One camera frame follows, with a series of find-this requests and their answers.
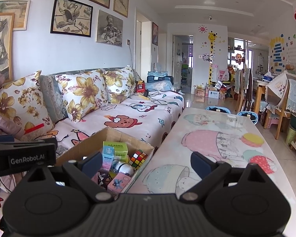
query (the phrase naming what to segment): green box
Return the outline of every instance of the green box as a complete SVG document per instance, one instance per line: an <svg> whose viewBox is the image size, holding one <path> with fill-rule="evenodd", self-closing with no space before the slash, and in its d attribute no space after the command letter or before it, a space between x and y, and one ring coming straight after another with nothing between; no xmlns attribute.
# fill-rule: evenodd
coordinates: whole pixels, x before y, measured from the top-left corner
<svg viewBox="0 0 296 237"><path fill-rule="evenodd" d="M127 162L127 144L124 142L104 141L103 146L114 147L115 157L119 157L121 161Z"/></svg>

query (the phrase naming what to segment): door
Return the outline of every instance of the door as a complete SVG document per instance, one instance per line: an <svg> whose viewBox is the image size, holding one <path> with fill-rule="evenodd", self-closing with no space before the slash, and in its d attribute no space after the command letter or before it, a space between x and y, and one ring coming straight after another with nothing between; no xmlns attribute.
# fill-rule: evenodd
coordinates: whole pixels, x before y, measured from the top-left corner
<svg viewBox="0 0 296 237"><path fill-rule="evenodd" d="M175 90L181 89L182 41L173 36L172 75Z"/></svg>
<svg viewBox="0 0 296 237"><path fill-rule="evenodd" d="M141 73L141 22L136 21L135 70Z"/></svg>

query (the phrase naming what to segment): trash bin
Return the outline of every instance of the trash bin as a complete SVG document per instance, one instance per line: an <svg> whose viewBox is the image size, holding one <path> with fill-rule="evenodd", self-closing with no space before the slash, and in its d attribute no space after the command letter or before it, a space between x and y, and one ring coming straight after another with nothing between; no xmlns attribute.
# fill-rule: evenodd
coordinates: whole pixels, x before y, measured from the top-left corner
<svg viewBox="0 0 296 237"><path fill-rule="evenodd" d="M296 130L290 126L287 132L287 137L286 137L286 144L290 145L292 141L294 141L296 138Z"/></svg>

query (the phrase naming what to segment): rubik's cube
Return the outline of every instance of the rubik's cube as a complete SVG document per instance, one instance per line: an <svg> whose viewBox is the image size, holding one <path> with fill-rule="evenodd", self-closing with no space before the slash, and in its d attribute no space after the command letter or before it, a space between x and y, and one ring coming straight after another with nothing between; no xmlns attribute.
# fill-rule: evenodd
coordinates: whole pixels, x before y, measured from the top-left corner
<svg viewBox="0 0 296 237"><path fill-rule="evenodd" d="M132 156L132 158L129 160L129 164L134 167L135 169L139 169L139 167L145 162L147 159L147 154L142 152L141 150L138 150L135 152L135 154Z"/></svg>

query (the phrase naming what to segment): floral pillow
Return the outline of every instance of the floral pillow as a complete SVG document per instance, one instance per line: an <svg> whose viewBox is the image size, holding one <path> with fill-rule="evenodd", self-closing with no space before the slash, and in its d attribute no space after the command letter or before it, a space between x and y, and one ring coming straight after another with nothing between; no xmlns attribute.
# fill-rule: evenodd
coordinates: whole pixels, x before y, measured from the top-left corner
<svg viewBox="0 0 296 237"><path fill-rule="evenodd" d="M127 97L134 94L136 81L130 67L103 73L108 92L108 99L111 103L121 103Z"/></svg>
<svg viewBox="0 0 296 237"><path fill-rule="evenodd" d="M0 115L21 126L27 135L26 140L35 139L53 128L43 102L38 81L40 74L41 70L0 89Z"/></svg>
<svg viewBox="0 0 296 237"><path fill-rule="evenodd" d="M108 104L105 82L96 71L56 75L68 117L78 123L82 117Z"/></svg>

